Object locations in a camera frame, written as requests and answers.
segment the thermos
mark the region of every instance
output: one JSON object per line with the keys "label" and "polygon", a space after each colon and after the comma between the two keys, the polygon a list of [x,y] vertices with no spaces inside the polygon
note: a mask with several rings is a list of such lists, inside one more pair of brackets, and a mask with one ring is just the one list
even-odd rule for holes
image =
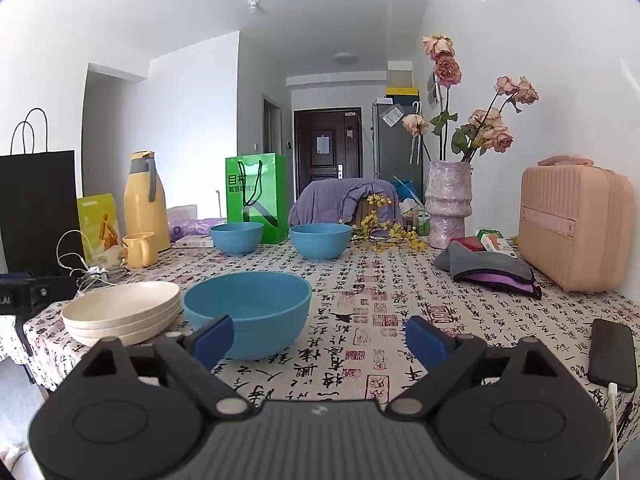
{"label": "thermos", "polygon": [[124,220],[127,235],[155,233],[156,250],[169,248],[164,188],[156,171],[154,152],[131,154],[131,169],[124,189]]}

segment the green paper bag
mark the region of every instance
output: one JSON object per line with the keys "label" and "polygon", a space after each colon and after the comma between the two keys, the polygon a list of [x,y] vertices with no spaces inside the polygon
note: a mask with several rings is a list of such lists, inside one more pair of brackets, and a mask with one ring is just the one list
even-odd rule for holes
{"label": "green paper bag", "polygon": [[226,160],[226,221],[260,222],[263,244],[287,237],[285,157],[275,153]]}

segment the yellow mug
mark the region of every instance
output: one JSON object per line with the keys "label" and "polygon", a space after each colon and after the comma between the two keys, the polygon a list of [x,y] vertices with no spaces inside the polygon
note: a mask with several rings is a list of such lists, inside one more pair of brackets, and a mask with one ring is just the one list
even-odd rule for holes
{"label": "yellow mug", "polygon": [[127,248],[127,267],[148,267],[158,261],[155,233],[135,233],[122,237]]}

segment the suitcase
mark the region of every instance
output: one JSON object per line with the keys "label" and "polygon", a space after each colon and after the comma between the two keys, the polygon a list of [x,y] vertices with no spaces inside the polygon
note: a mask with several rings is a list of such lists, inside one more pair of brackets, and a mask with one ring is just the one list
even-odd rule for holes
{"label": "suitcase", "polygon": [[520,254],[567,292],[611,290],[625,277],[633,212],[625,176],[596,166],[528,168]]}

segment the smartphone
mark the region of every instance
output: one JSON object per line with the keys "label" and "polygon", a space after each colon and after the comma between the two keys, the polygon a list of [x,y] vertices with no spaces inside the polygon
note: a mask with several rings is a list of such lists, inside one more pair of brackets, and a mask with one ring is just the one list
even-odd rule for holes
{"label": "smartphone", "polygon": [[636,349],[628,326],[604,319],[593,320],[587,378],[600,386],[616,383],[620,392],[631,393],[636,389]]}

